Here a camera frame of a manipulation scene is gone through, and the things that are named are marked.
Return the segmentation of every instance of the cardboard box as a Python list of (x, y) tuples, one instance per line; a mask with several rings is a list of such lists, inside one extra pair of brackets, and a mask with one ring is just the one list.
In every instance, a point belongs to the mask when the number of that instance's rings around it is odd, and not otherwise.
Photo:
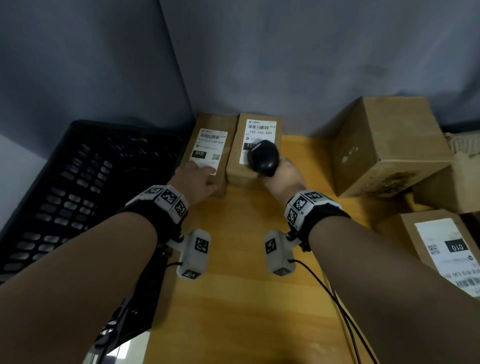
[(332, 144), (338, 197), (390, 197), (450, 165), (425, 97), (362, 97), (348, 108)]
[(446, 210), (399, 214), (380, 223), (376, 231), (480, 299), (480, 249), (459, 215)]
[(210, 175), (207, 179), (218, 188), (212, 195), (215, 197), (224, 197), (227, 191), (226, 167), (237, 123), (236, 116), (200, 113), (183, 155), (182, 165), (193, 160), (200, 167), (216, 168), (216, 174)]
[(413, 186), (416, 203), (457, 214), (480, 210), (480, 132), (446, 134), (451, 166)]
[(258, 173), (248, 166), (247, 152), (264, 139), (274, 142), (280, 150), (282, 124), (282, 119), (275, 116), (240, 114), (237, 133), (227, 164), (227, 178), (230, 184), (243, 187), (262, 185)]

